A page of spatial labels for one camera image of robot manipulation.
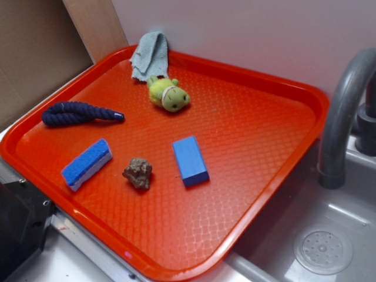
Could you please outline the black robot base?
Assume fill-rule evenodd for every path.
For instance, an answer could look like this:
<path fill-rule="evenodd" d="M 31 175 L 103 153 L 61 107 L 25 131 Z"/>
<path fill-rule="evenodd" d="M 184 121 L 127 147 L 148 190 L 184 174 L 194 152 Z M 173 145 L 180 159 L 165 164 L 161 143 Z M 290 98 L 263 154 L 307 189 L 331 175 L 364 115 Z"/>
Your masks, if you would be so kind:
<path fill-rule="evenodd" d="M 1 281 L 9 281 L 44 249 L 55 205 L 31 182 L 1 184 Z"/>

